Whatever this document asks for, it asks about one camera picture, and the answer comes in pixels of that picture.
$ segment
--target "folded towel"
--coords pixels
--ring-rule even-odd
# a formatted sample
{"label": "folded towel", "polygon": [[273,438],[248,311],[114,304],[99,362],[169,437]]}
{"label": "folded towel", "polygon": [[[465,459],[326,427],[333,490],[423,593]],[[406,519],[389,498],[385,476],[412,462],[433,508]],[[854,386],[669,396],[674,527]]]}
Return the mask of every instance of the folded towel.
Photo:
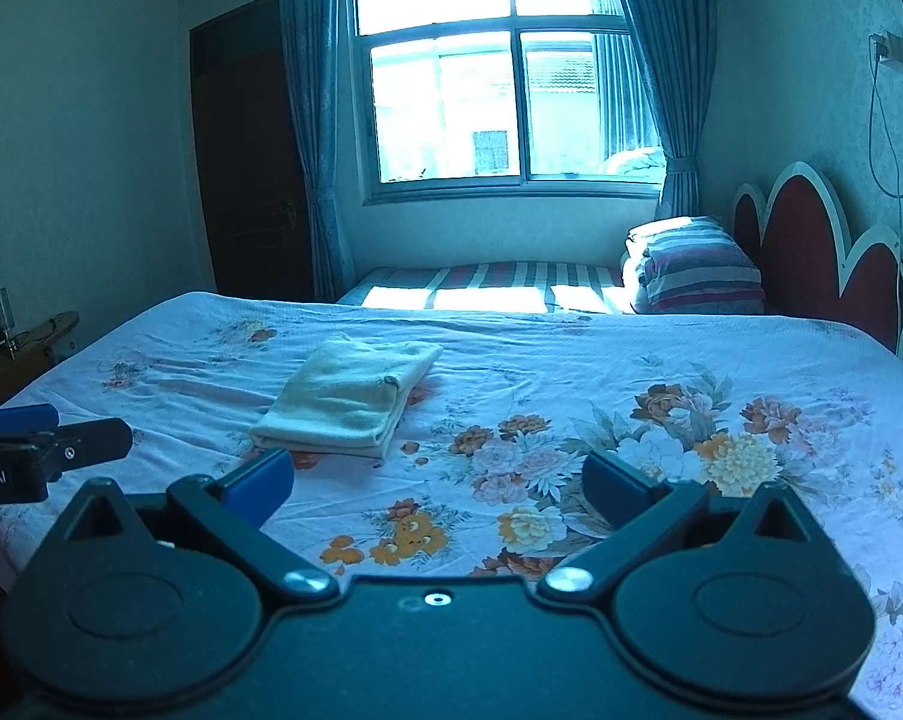
{"label": "folded towel", "polygon": [[383,458],[411,388],[443,349],[336,335],[304,361],[256,427],[258,446]]}

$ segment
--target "window sill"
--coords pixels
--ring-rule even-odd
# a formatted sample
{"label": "window sill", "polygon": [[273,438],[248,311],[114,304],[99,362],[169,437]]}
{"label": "window sill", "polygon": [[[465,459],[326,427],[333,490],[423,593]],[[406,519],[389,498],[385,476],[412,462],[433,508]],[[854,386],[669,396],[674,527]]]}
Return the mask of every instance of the window sill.
{"label": "window sill", "polygon": [[608,200],[643,200],[656,202],[661,186],[637,181],[536,181],[521,186],[497,187],[414,187],[389,191],[373,191],[363,205],[389,205],[399,202],[434,202],[460,199],[519,199],[520,197],[555,197],[579,199],[594,197]]}

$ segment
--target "red headboard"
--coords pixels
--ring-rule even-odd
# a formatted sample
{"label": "red headboard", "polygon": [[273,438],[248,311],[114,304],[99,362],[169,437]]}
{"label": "red headboard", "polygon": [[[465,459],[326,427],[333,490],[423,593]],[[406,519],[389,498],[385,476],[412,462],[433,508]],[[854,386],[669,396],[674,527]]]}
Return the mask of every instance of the red headboard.
{"label": "red headboard", "polygon": [[761,270],[768,302],[781,314],[853,325],[903,360],[903,243],[880,224],[852,246],[827,178],[795,163],[767,201],[746,184],[734,199],[733,234]]}

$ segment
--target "door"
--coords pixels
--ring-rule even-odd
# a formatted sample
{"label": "door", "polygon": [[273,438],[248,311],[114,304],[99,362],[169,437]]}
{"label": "door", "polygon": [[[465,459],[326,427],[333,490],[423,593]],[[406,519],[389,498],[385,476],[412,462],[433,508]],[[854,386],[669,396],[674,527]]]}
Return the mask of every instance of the door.
{"label": "door", "polygon": [[304,174],[291,124],[277,0],[192,33],[192,113],[218,292],[314,299]]}

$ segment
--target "curtain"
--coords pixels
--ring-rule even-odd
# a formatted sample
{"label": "curtain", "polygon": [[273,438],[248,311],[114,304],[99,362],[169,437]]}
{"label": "curtain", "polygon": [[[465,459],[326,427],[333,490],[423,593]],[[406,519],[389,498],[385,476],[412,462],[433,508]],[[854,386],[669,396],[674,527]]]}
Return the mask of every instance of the curtain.
{"label": "curtain", "polygon": [[[621,0],[592,0],[595,13],[624,13]],[[635,49],[621,35],[595,34],[595,71],[598,80],[598,114],[601,127],[601,159],[621,151],[657,146],[655,117],[644,91]]]}
{"label": "curtain", "polygon": [[335,197],[338,0],[280,0],[291,118],[311,223],[315,299],[333,303],[354,284]]}
{"label": "curtain", "polygon": [[698,146],[712,96],[716,0],[622,0],[667,175],[657,218],[698,215]]}

